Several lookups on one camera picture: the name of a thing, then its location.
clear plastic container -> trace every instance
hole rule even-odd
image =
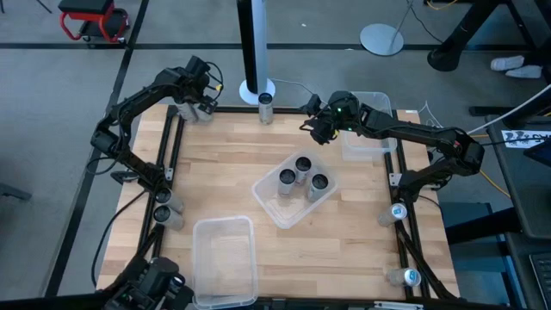
[[[193,304],[197,309],[248,306],[258,297],[251,219],[199,220],[193,227]]]
[[[388,96],[380,92],[352,91],[360,103],[392,115],[392,108]],[[396,139],[367,139],[356,133],[341,132],[341,145],[344,161],[373,161],[381,160],[386,152],[396,149]]]
[[[308,171],[306,181],[302,185],[295,184],[289,196],[278,194],[279,173],[284,169],[294,169],[294,163],[300,157],[309,158],[312,168]],[[310,189],[312,177],[316,174],[323,174],[329,180],[324,189],[324,194],[316,201],[309,201],[306,197]],[[282,229],[289,229],[299,220],[312,212],[317,206],[323,203],[331,194],[337,190],[337,178],[335,174],[323,163],[323,161],[312,151],[300,151],[285,159],[279,166],[268,172],[266,176],[252,185],[252,194],[257,198],[258,203],[264,208],[275,224]]]

wooden tabletop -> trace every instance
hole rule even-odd
[[[156,160],[165,114],[166,106],[157,105],[141,118],[133,151],[145,161]],[[419,122],[412,111],[399,111],[399,118]],[[298,130],[304,120],[304,115],[275,115],[272,125],[263,126],[256,114],[217,113],[209,125],[186,125],[173,187],[185,203],[185,224],[179,232],[167,230],[161,256],[178,263],[190,280],[194,224],[246,215],[254,223],[261,296],[403,299],[404,290],[385,278],[388,269],[399,267],[394,228],[377,224],[377,215],[390,204],[384,162],[344,162],[340,139],[319,146]],[[339,188],[283,230],[255,200],[251,186],[301,148],[314,150],[337,173]],[[404,149],[409,169],[429,164],[425,146],[404,142]],[[137,184],[125,184],[119,208],[140,191]],[[422,195],[436,200],[432,192]],[[109,285],[135,253],[146,201],[144,195],[115,221],[99,288]],[[439,209],[422,198],[415,208],[426,261],[459,295]]]

white lamp base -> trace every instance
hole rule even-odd
[[[394,27],[385,24],[372,24],[360,33],[363,47],[375,55],[391,56],[402,50],[404,37]]]
[[[272,82],[270,79],[268,79],[268,83],[266,83],[266,91],[264,93],[269,93],[272,95],[272,98],[276,94],[276,86],[274,85],[274,82]],[[243,99],[244,102],[247,102],[250,105],[258,105],[258,96],[262,95],[260,94],[253,94],[249,91],[247,88],[247,80],[243,81],[241,83],[241,86],[239,86],[239,95],[241,96],[241,99]]]

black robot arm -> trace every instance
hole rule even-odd
[[[135,117],[153,104],[166,97],[172,97],[176,105],[197,104],[204,114],[214,112],[217,102],[204,95],[209,86],[210,66],[193,56],[185,68],[166,68],[148,87],[114,105],[97,124],[91,144],[115,161],[124,164],[138,175],[138,183],[150,192],[165,186],[164,170],[152,163],[146,163],[130,151],[131,125]],[[119,134],[110,128],[119,126]]]
[[[313,117],[305,121],[300,129],[310,131],[313,139],[321,145],[334,140],[340,130],[345,130],[370,139],[397,138],[434,146],[442,153],[442,160],[419,171],[396,174],[391,180],[391,184],[395,185],[393,190],[399,191],[398,196],[409,195],[414,201],[427,184],[443,186],[453,175],[471,176],[478,173],[484,157],[484,148],[460,128],[438,128],[398,121],[387,113],[360,103],[348,91],[334,92],[323,108],[319,97],[313,95],[302,109]]]

shoe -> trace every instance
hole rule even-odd
[[[490,64],[490,68],[494,71],[506,71],[510,69],[520,68],[521,66],[523,66],[523,63],[524,63],[523,56],[498,58],[498,59],[492,60],[492,63]]]
[[[509,70],[505,75],[511,78],[541,78],[542,67],[539,65],[525,65],[515,70]]]

